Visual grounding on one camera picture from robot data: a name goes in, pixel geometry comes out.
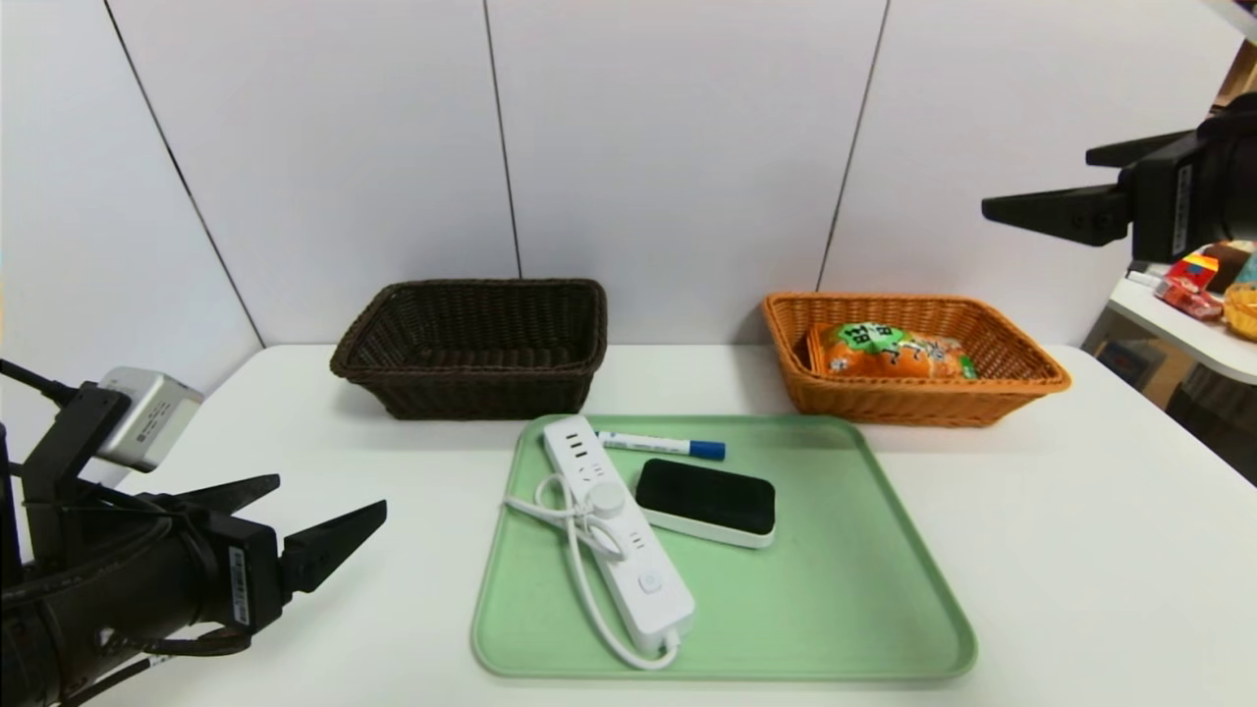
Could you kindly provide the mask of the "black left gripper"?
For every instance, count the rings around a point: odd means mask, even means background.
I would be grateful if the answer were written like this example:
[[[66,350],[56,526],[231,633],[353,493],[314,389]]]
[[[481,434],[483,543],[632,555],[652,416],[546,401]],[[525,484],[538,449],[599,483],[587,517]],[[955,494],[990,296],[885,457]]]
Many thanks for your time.
[[[388,518],[385,499],[287,536],[238,517],[279,474],[129,496],[101,489],[85,515],[102,559],[34,590],[34,694],[94,697],[161,658],[246,650],[297,593],[314,593]]]

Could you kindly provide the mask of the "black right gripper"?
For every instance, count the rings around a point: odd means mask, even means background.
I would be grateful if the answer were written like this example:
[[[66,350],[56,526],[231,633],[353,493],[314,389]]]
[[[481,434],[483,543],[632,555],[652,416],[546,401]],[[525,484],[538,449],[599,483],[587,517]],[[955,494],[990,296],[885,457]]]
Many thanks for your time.
[[[1133,254],[1172,263],[1198,247],[1256,233],[1256,94],[1244,93],[1197,130],[1087,148],[1085,162],[1125,167],[1133,189]],[[1128,237],[1128,195],[1119,185],[983,198],[989,221],[1104,247]]]

